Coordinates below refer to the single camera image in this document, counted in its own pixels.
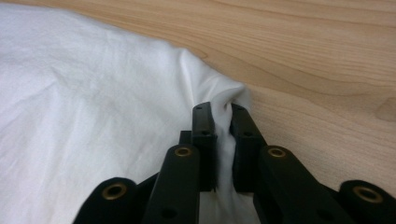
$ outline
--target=white cloth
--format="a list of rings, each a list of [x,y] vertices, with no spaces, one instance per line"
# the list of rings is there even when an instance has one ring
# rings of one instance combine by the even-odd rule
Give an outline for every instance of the white cloth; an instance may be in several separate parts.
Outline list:
[[[72,223],[102,181],[158,172],[210,101],[219,189],[200,223],[257,223],[233,190],[231,102],[248,91],[186,49],[66,10],[0,4],[0,223]]]

